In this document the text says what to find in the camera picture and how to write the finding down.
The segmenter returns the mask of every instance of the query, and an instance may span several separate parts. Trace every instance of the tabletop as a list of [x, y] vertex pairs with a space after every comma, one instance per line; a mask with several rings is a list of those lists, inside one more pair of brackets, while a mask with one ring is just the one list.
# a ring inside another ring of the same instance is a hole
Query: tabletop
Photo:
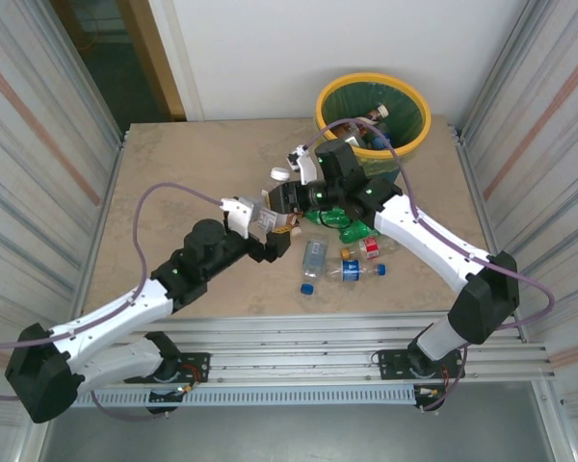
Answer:
[[[159, 182], [176, 182], [216, 197], [256, 196], [272, 167], [315, 133], [312, 119], [150, 123], [131, 126], [84, 309], [88, 313], [137, 285], [141, 265], [131, 227], [142, 193]], [[429, 135], [407, 162], [418, 206], [462, 239], [486, 248], [449, 127], [433, 118]], [[403, 187], [399, 179], [397, 184]], [[178, 190], [162, 189], [146, 201], [139, 223], [148, 271], [182, 246], [203, 218], [222, 211]], [[401, 248], [378, 259], [387, 274], [353, 283], [321, 281], [302, 295], [302, 258], [307, 236], [329, 237], [328, 257], [339, 255], [337, 231], [302, 221], [276, 262], [245, 257], [208, 283], [208, 292], [174, 316], [233, 317], [388, 311], [449, 310], [456, 296], [427, 265]]]

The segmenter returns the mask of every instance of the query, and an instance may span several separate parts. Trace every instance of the metal wall panel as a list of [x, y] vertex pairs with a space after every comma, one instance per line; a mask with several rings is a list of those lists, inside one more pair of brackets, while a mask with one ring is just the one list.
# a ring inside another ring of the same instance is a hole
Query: metal wall panel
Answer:
[[[544, 342], [578, 436], [578, 0], [536, 2], [461, 140], [498, 249], [558, 303]], [[545, 305], [522, 289], [521, 317]]]
[[[120, 139], [43, 2], [0, 1], [0, 342], [71, 316]], [[9, 358], [0, 351], [0, 393]], [[29, 418], [0, 402], [0, 461]]]

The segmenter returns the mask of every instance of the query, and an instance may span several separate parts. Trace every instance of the bottle cap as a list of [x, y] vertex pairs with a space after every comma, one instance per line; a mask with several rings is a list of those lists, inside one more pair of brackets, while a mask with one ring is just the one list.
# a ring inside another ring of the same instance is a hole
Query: bottle cap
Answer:
[[386, 118], [389, 116], [389, 111], [387, 111], [387, 108], [382, 104], [377, 107], [377, 111], [379, 111], [379, 114], [381, 114], [381, 118]]
[[270, 172], [270, 177], [277, 181], [287, 181], [289, 179], [289, 170], [283, 167], [274, 167]]
[[312, 287], [312, 284], [302, 284], [300, 287], [300, 292], [302, 292], [304, 295], [312, 295], [312, 293], [315, 292], [315, 288]]

